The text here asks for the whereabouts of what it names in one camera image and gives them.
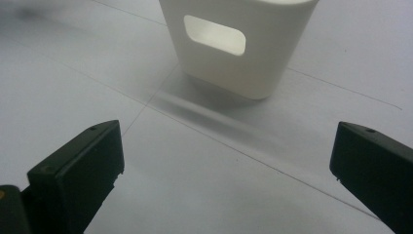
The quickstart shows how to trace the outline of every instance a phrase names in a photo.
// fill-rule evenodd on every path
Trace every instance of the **thin line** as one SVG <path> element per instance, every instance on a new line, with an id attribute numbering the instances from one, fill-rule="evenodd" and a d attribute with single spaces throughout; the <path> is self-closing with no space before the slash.
<path id="1" fill-rule="evenodd" d="M 368 215 L 368 216 L 370 216 L 370 217 L 372 217 L 372 218 L 377 219 L 377 220 L 380 221 L 380 219 L 379 219 L 377 216 L 372 215 L 372 214 L 370 214 L 370 213 L 368 213 L 368 212 L 366 212 L 366 211 L 364 211 L 364 210 L 362 210 L 362 209 L 360 209 L 360 208 L 358 208 L 358 207 L 356 207 L 356 206 L 354 206 L 354 205 L 352 205 L 352 204 L 350 204 L 350 203 L 347 203 L 347 202 L 345 202 L 345 201 L 342 201 L 342 200 L 340 200 L 339 198 L 337 198 L 337 197 L 335 197 L 335 196 L 333 196 L 333 195 L 331 195 L 331 194 L 328 194 L 328 193 L 326 193 L 326 192 L 324 192 L 324 191 L 322 191 L 322 190 L 314 187 L 313 185 L 311 185 L 311 184 L 309 184 L 309 183 L 307 183 L 307 182 L 304 182 L 304 181 L 300 180 L 299 178 L 296 178 L 296 177 L 294 177 L 294 176 L 292 176 L 292 175 L 289 175 L 289 174 L 287 174 L 287 173 L 285 173 L 285 172 L 283 172 L 283 171 L 281 171 L 281 170 L 279 170 L 279 169 L 277 169 L 277 168 L 275 168 L 275 167 L 272 167 L 272 166 L 270 166 L 270 165 L 268 165 L 268 164 L 266 164 L 266 163 L 264 163 L 264 162 L 262 162 L 262 161 L 260 161 L 260 160 L 258 160 L 258 159 L 255 159 L 255 158 L 253 158 L 252 156 L 250 156 L 250 155 L 242 152 L 241 150 L 236 149 L 236 148 L 234 148 L 233 146 L 231 146 L 231 145 L 229 145 L 229 144 L 227 144 L 227 143 L 225 143 L 225 142 L 222 142 L 222 141 L 220 141 L 220 140 L 218 140 L 218 139 L 216 139 L 216 138 L 214 138 L 214 137 L 212 137 L 212 136 L 209 136 L 209 135 L 207 135 L 207 134 L 205 134 L 205 133 L 203 133 L 203 132 L 195 129 L 194 127 L 191 127 L 191 126 L 185 124 L 184 122 L 182 122 L 182 121 L 180 121 L 180 120 L 178 120 L 178 119 L 176 119 L 176 118 L 174 118 L 174 117 L 172 117 L 172 116 L 169 116 L 167 113 L 164 113 L 162 110 L 158 110 L 157 108 L 155 108 L 155 107 L 153 107 L 153 106 L 147 106 L 147 107 L 150 108 L 150 109 L 152 109 L 152 110 L 154 110 L 154 111 L 156 111 L 156 112 L 158 112 L 158 113 L 160 113 L 160 114 L 162 114 L 162 115 L 165 115 L 165 116 L 169 117 L 170 119 L 173 119 L 174 121 L 176 121 L 176 122 L 178 122 L 178 123 L 180 123 L 180 124 L 182 124 L 182 125 L 190 128 L 190 129 L 194 130 L 195 132 L 197 132 L 197 133 L 199 133 L 199 134 L 201 134 L 201 135 L 203 135 L 203 136 L 205 136 L 205 137 L 208 137 L 208 138 L 210 138 L 210 139 L 212 139 L 212 140 L 214 140 L 214 141 L 216 141 L 216 142 L 218 142 L 218 143 L 221 143 L 221 144 L 223 144 L 223 145 L 225 145 L 225 146 L 227 146 L 227 147 L 229 147 L 229 148 L 231 148 L 231 149 L 233 149 L 233 150 L 235 150 L 235 151 L 243 154 L 244 156 L 246 156 L 246 157 L 248 157 L 248 158 L 250 158 L 250 159 L 252 159 L 252 160 L 254 160 L 254 161 L 256 161 L 256 162 L 258 162 L 258 163 L 260 163 L 260 164 L 262 164 L 262 165 L 264 165 L 264 166 L 266 166 L 266 167 L 268 167 L 268 168 L 270 168 L 270 169 L 272 169 L 272 170 L 275 170 L 275 171 L 279 172 L 280 174 L 282 174 L 282 175 L 284 175 L 284 176 L 290 177 L 290 178 L 292 178 L 292 179 L 294 179 L 294 180 L 296 180 L 296 181 L 298 181 L 298 182 L 300 182 L 300 183 L 303 183 L 304 185 L 307 185 L 307 186 L 315 189 L 316 191 L 318 191 L 318 192 L 320 192 L 320 193 L 322 193 L 322 194 L 324 194 L 324 195 L 326 195 L 326 196 L 328 196 L 328 197 L 330 197 L 330 198 L 332 198 L 332 199 L 334 199 L 334 200 L 336 200 L 336 201 L 338 201 L 338 202 L 341 202 L 341 203 L 343 203 L 343 204 L 345 204 L 345 205 L 347 205 L 347 206 L 349 206 L 349 207 L 351 207 L 351 208 L 353 208 L 353 209 L 355 209 L 355 210 L 357 210 L 357 211 L 359 211 L 359 212 L 361 212 L 361 213 L 363 213 L 363 214 L 365 214 L 365 215 Z"/>
<path id="2" fill-rule="evenodd" d="M 382 103 L 387 104 L 387 105 L 390 105 L 390 106 L 392 106 L 392 107 L 395 107 L 395 108 L 397 108 L 397 109 L 399 109 L 399 110 L 403 110 L 401 107 L 399 107 L 399 106 L 397 106 L 397 105 L 395 105 L 395 104 L 391 104 L 391 103 L 385 102 L 385 101 L 383 101 L 383 100 L 377 99 L 377 98 L 375 98 L 375 97 L 367 96 L 367 95 L 364 95 L 364 94 L 359 93 L 359 92 L 357 92 L 357 91 L 353 91 L 353 90 L 344 88 L 344 87 L 342 87 L 342 86 L 333 84 L 333 83 L 331 83 L 331 82 L 324 81 L 324 80 L 322 80 L 322 79 L 320 79 L 320 78 L 317 78 L 317 77 L 312 76 L 312 75 L 309 75 L 309 74 L 307 74 L 307 73 L 298 71 L 298 70 L 296 70 L 296 69 L 293 69 L 293 68 L 290 68 L 290 67 L 288 67 L 287 69 L 292 70 L 292 71 L 295 71 L 295 72 L 300 73 L 300 74 L 302 74 L 302 75 L 308 76 L 308 77 L 310 77 L 310 78 L 316 79 L 316 80 L 321 81 L 321 82 L 323 82 L 323 83 L 326 83 L 326 84 L 335 86 L 335 87 L 337 87 L 337 88 L 340 88 L 340 89 L 343 89 L 343 90 L 352 92 L 352 93 L 354 93 L 354 94 L 357 94 L 357 95 L 360 95 L 360 96 L 363 96 L 363 97 L 366 97 L 366 98 L 374 99 L 374 100 L 376 100 L 376 101 L 382 102 Z"/>
<path id="3" fill-rule="evenodd" d="M 176 67 L 179 65 L 179 63 L 177 63 L 174 67 L 173 70 L 169 73 L 169 75 L 167 76 L 167 78 L 165 78 L 165 80 L 161 83 L 161 85 L 159 86 L 159 88 L 157 89 L 157 91 L 155 92 L 155 94 L 149 98 L 148 102 L 146 103 L 146 105 L 149 105 L 149 103 L 151 102 L 152 98 L 162 89 L 162 87 L 164 86 L 164 84 L 167 82 L 168 78 L 172 75 L 172 73 L 176 70 Z"/>
<path id="4" fill-rule="evenodd" d="M 128 126 L 127 130 L 122 134 L 122 137 L 124 137 L 124 135 L 128 132 L 128 130 L 131 128 L 131 126 L 134 124 L 134 122 L 136 122 L 137 118 L 140 116 L 140 114 L 143 112 L 143 110 L 146 109 L 146 107 L 148 107 L 149 103 L 151 102 L 152 98 L 161 90 L 162 86 L 164 85 L 164 83 L 168 80 L 168 78 L 171 76 L 171 74 L 173 73 L 173 71 L 176 69 L 176 67 L 178 66 L 178 64 L 176 64 L 173 67 L 173 70 L 170 72 L 170 74 L 167 76 L 167 78 L 165 78 L 165 80 L 162 82 L 162 84 L 159 86 L 158 90 L 155 92 L 155 94 L 149 98 L 149 100 L 147 101 L 147 103 L 143 106 L 143 108 L 139 111 L 139 113 L 137 114 L 137 116 L 134 118 L 134 120 L 131 122 L 131 124 Z"/>
<path id="5" fill-rule="evenodd" d="M 137 113 L 137 116 L 133 119 L 131 124 L 128 126 L 128 128 L 125 130 L 125 132 L 122 134 L 122 137 L 128 132 L 128 130 L 131 128 L 131 126 L 136 122 L 137 118 L 139 118 L 140 114 L 143 112 L 143 110 L 146 109 L 146 105 L 142 107 L 142 109 Z"/>
<path id="6" fill-rule="evenodd" d="M 161 23 L 161 22 L 155 21 L 155 20 L 153 20 L 153 19 L 149 19 L 149 18 L 140 16 L 140 15 L 137 15 L 137 14 L 134 14 L 134 13 L 125 11 L 125 10 L 120 9 L 120 8 L 116 8 L 116 7 L 110 6 L 110 5 L 105 4 L 105 3 L 101 3 L 101 2 L 96 1 L 96 0 L 91 0 L 91 1 L 93 1 L 93 2 L 95 2 L 95 3 L 98 3 L 98 4 L 101 4 L 101 5 L 103 5 L 103 6 L 109 7 L 109 8 L 113 8 L 113 9 L 115 9 L 115 10 L 118 10 L 118 11 L 121 11 L 121 12 L 124 12 L 124 13 L 127 13 L 127 14 L 130 14 L 130 15 L 133 15 L 133 16 L 135 16 L 135 17 L 139 17 L 139 18 L 142 18 L 142 19 L 145 19 L 145 20 L 149 20 L 149 21 L 155 22 L 155 23 L 160 24 L 160 25 L 163 25 L 163 26 L 167 26 L 167 25 L 164 24 L 164 23 Z"/>
<path id="7" fill-rule="evenodd" d="M 63 62 L 61 62 L 61 61 L 59 61 L 59 60 L 57 60 L 57 59 L 55 59 L 55 58 L 52 58 L 52 57 L 44 54 L 43 52 L 37 51 L 37 50 L 35 50 L 35 49 L 33 49 L 33 48 L 31 48 L 31 47 L 29 47 L 29 46 L 21 43 L 20 41 L 17 41 L 17 40 L 14 39 L 14 38 L 11 38 L 11 37 L 6 36 L 6 35 L 4 35 L 4 34 L 0 34 L 0 35 L 3 36 L 3 37 L 6 37 L 6 38 L 9 39 L 9 40 L 14 41 L 15 43 L 18 43 L 18 44 L 21 45 L 21 46 L 24 46 L 24 48 L 26 48 L 26 49 L 28 49 L 28 50 L 36 53 L 36 54 L 39 54 L 39 55 L 43 56 L 45 59 L 49 59 L 49 60 L 51 60 L 52 62 L 55 62 L 55 63 L 57 63 L 57 64 L 60 64 L 60 65 L 62 65 L 62 66 L 65 66 L 66 68 L 69 68 L 70 70 L 73 70 L 73 71 L 75 71 L 76 73 L 78 73 L 78 74 L 80 74 L 80 75 L 82 75 L 82 76 L 85 76 L 86 78 L 92 79 L 93 81 L 97 82 L 98 84 L 100 84 L 100 85 L 102 85 L 102 86 L 104 86 L 104 87 L 106 87 L 106 88 L 109 88 L 110 90 L 115 91 L 116 93 L 118 93 L 118 94 L 120 94 L 120 95 L 122 95 L 122 96 L 124 96 L 124 97 L 126 97 L 126 98 L 129 98 L 129 99 L 131 99 L 131 100 L 137 101 L 137 102 L 141 103 L 142 105 L 145 105 L 145 103 L 142 102 L 141 100 L 138 100 L 138 99 L 136 99 L 136 98 L 134 98 L 134 97 L 131 97 L 131 96 L 129 96 L 129 95 L 121 92 L 120 90 L 115 89 L 114 87 L 111 87 L 111 86 L 105 84 L 104 82 L 102 82 L 102 81 L 100 81 L 100 80 L 97 80 L 97 79 L 93 78 L 92 76 L 90 76 L 90 75 L 88 75 L 88 74 L 86 74 L 86 73 L 84 73 L 84 72 L 82 72 L 82 71 L 80 71 L 80 70 L 78 70 L 78 69 L 76 69 L 76 68 L 68 65 L 68 64 L 65 64 L 65 63 L 63 63 Z"/>

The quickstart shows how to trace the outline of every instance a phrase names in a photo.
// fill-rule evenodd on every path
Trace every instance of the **white surface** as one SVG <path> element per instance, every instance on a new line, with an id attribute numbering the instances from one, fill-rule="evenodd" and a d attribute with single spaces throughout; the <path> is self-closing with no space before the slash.
<path id="1" fill-rule="evenodd" d="M 104 3 L 0 1 L 0 184 L 120 119 L 126 174 L 87 233 L 391 233 L 328 162 L 339 120 L 413 146 L 410 1 L 320 1 L 263 101 L 183 76 L 157 1 Z"/>
<path id="2" fill-rule="evenodd" d="M 392 233 L 149 108 L 124 148 L 125 175 L 87 233 Z"/>
<path id="3" fill-rule="evenodd" d="M 185 73 L 251 99 L 267 98 L 318 0 L 160 0 Z"/>
<path id="4" fill-rule="evenodd" d="M 96 123 L 122 132 L 143 105 L 0 35 L 0 184 L 28 185 L 26 173 Z"/>

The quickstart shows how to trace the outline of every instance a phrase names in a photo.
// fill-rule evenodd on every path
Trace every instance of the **rectangular hole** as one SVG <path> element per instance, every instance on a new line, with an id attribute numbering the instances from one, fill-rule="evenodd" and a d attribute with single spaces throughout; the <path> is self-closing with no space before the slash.
<path id="1" fill-rule="evenodd" d="M 237 29 L 192 16 L 185 16 L 184 24 L 188 36 L 195 42 L 234 56 L 245 52 L 245 36 Z"/>

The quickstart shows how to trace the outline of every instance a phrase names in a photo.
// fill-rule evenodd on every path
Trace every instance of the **white plastic container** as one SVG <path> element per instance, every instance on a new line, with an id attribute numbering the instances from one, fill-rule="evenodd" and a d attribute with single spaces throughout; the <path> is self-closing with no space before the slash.
<path id="1" fill-rule="evenodd" d="M 318 0 L 160 0 L 181 68 L 246 98 L 269 96 Z"/>

